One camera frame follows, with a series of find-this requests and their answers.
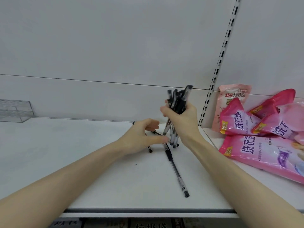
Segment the person's right hand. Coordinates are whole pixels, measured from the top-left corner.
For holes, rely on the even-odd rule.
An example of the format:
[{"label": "person's right hand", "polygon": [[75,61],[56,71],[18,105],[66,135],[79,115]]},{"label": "person's right hand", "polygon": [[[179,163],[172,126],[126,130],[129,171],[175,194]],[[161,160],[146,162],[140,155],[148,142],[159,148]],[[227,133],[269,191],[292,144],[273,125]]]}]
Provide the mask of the person's right hand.
[{"label": "person's right hand", "polygon": [[180,115],[167,106],[162,106],[161,112],[173,122],[181,141],[188,148],[190,140],[202,139],[197,123],[196,108],[191,103],[187,103],[186,110]]}]

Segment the person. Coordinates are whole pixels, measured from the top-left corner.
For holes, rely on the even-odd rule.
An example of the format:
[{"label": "person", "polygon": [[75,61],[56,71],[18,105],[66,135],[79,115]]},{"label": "person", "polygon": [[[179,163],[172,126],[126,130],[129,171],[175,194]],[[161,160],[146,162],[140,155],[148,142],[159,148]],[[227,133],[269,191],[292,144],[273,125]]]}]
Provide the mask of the person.
[{"label": "person", "polygon": [[[249,227],[304,227],[304,216],[269,188],[220,154],[200,134],[196,108],[188,103],[181,115],[166,106],[183,144],[213,178],[227,201]],[[1,228],[43,228],[59,215],[113,162],[124,155],[168,141],[166,136],[145,136],[159,122],[136,122],[121,138],[0,200]]]}]

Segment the person's left hand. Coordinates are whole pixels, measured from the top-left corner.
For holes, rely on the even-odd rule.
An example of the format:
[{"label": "person's left hand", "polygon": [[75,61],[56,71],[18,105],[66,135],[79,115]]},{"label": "person's left hand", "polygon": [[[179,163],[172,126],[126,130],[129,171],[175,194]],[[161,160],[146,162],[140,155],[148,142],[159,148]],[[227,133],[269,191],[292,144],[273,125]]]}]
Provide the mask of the person's left hand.
[{"label": "person's left hand", "polygon": [[145,130],[154,131],[159,128],[158,125],[159,121],[151,118],[135,122],[135,124],[117,140],[124,154],[136,153],[147,146],[168,142],[169,138],[167,136],[145,135]]}]

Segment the yellow label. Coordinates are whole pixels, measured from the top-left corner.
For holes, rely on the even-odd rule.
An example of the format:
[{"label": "yellow label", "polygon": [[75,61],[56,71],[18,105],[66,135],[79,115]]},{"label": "yellow label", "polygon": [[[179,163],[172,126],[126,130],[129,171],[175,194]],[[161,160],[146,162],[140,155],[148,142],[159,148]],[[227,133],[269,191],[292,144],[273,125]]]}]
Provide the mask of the yellow label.
[{"label": "yellow label", "polygon": [[224,153],[224,155],[230,157],[231,156],[231,150],[232,150],[232,146],[228,147],[226,149],[226,152]]},{"label": "yellow label", "polygon": [[221,125],[222,125],[222,126],[221,126],[221,133],[222,133],[222,134],[225,134],[226,129],[227,129],[227,127],[228,127],[228,122],[222,121]]},{"label": "yellow label", "polygon": [[253,110],[251,110],[250,113],[254,114],[254,113],[260,111],[262,108],[263,108],[263,106],[262,106],[262,105],[259,105],[258,107],[256,107],[256,108],[254,108]]},{"label": "yellow label", "polygon": [[261,130],[263,129],[263,127],[265,127],[266,126],[266,124],[264,124],[264,123],[260,123],[260,124],[258,124],[258,126],[255,128],[255,130],[253,131],[253,133],[260,133],[261,132]]}]

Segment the forearm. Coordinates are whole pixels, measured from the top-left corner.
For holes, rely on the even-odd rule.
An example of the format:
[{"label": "forearm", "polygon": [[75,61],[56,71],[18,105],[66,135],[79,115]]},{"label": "forearm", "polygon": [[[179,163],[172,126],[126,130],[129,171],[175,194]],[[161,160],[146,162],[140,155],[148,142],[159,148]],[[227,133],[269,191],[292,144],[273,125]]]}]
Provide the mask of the forearm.
[{"label": "forearm", "polygon": [[47,227],[121,156],[108,144],[0,200],[0,227]]},{"label": "forearm", "polygon": [[249,227],[302,227],[303,215],[269,188],[223,156],[203,138],[190,150]]}]

